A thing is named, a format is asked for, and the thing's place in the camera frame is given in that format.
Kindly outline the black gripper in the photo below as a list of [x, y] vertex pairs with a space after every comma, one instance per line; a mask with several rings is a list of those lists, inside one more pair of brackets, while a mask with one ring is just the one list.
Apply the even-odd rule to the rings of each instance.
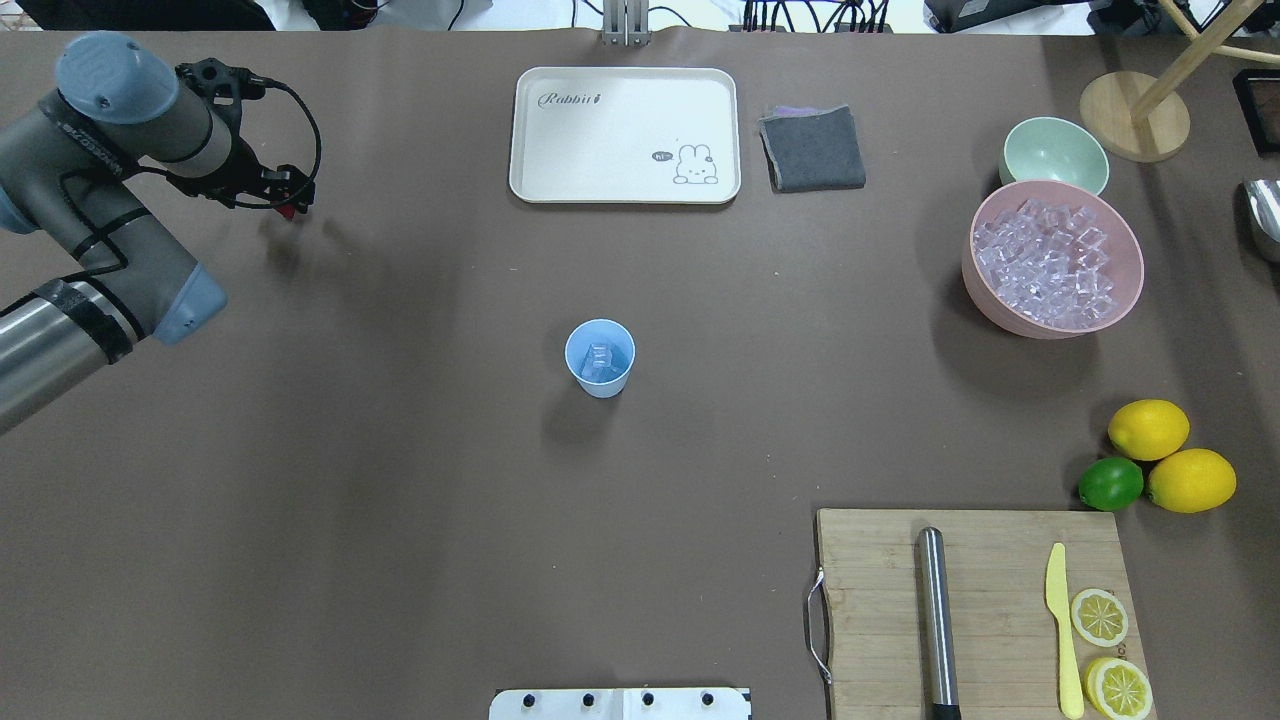
[[315, 199], [315, 179], [300, 168], [264, 165], [243, 141], [234, 140], [227, 155], [186, 158], [165, 164], [166, 178], [180, 192], [204, 196], [227, 208], [307, 211]]

